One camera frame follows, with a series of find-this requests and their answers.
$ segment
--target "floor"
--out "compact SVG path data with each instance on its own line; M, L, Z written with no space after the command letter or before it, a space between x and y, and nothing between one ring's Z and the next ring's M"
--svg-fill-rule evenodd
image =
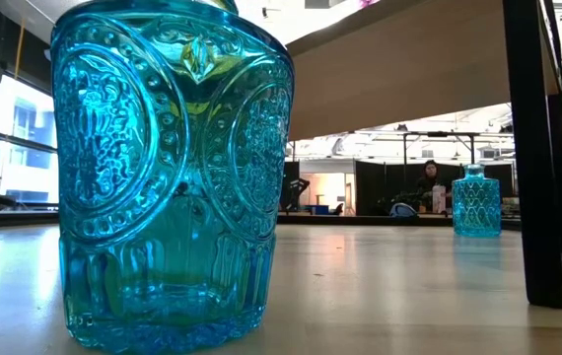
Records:
M65 331L57 227L0 229L0 355L93 354ZM520 235L280 226L263 327L205 354L562 354L530 307Z

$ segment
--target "window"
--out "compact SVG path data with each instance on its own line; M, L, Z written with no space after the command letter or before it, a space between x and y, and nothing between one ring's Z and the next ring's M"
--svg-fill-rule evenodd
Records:
M4 76L0 83L0 133L56 147L53 98Z
M0 141L0 195L57 203L57 154Z

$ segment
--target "blue glass jar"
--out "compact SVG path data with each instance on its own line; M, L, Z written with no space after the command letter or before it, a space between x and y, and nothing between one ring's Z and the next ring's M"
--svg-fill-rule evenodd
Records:
M66 325L156 354L265 310L294 72L232 0L97 0L55 26Z
M498 237L501 233L500 182L487 178L485 167L465 167L465 178L454 182L455 233L465 237Z

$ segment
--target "glass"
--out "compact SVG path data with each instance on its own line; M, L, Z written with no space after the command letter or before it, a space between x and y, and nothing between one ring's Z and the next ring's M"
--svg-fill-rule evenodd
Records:
M487 178L485 167L465 167L453 186L455 233L464 237L498 237L501 233L500 182Z
M57 155L0 141L0 195L57 203Z
M53 98L3 76L0 82L0 133L57 147Z
M66 13L51 54L71 335L155 354L257 327L294 89L286 49L232 1L112 0Z

